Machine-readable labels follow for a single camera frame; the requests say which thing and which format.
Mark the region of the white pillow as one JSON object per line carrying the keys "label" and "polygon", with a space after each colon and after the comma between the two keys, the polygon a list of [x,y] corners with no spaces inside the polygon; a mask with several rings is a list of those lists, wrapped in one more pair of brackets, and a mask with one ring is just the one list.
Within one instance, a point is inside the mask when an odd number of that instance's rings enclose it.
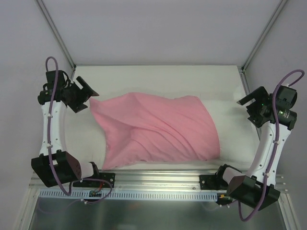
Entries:
{"label": "white pillow", "polygon": [[[218,132],[221,150],[219,158],[209,161],[139,162],[113,169],[197,169],[217,167],[224,163],[241,169],[248,168],[254,159],[259,139],[254,126],[247,119],[248,115],[245,108],[234,101],[200,100],[210,113]],[[93,161],[99,169],[103,170],[106,138],[103,129],[95,121],[90,111],[90,100],[87,109],[79,113],[67,112],[65,136],[68,151],[71,155],[80,161]]]}

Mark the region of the pink pillowcase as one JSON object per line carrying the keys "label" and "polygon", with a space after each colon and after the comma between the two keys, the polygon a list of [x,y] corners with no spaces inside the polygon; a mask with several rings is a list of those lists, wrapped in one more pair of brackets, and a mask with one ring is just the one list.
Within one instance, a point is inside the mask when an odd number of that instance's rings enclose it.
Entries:
{"label": "pink pillowcase", "polygon": [[106,138],[104,170],[220,156],[215,123],[196,96],[168,99],[130,92],[105,101],[91,99],[90,111]]}

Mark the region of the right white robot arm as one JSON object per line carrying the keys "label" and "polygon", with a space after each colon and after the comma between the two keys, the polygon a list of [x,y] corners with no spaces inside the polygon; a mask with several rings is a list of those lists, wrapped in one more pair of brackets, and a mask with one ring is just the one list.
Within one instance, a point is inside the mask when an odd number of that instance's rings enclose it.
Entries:
{"label": "right white robot arm", "polygon": [[249,121],[261,129],[259,146],[246,173],[224,164],[215,174],[217,189],[225,189],[232,199],[251,208],[262,210],[275,203],[280,191],[275,189],[276,169],[285,141],[297,120],[291,111],[297,100],[297,91],[279,86],[269,94],[261,86],[237,101],[245,105]]}

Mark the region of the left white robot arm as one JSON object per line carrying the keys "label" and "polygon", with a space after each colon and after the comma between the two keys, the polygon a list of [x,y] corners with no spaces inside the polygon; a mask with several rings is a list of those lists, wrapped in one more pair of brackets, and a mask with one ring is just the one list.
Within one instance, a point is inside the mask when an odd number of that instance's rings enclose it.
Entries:
{"label": "left white robot arm", "polygon": [[31,167],[46,187],[54,187],[83,179],[90,187],[100,183],[97,165],[80,161],[67,150],[65,141],[65,116],[67,109],[78,113],[88,106],[85,102],[98,96],[82,77],[77,83],[66,72],[47,71],[47,82],[38,96],[43,113],[43,139],[39,156],[31,160]]}

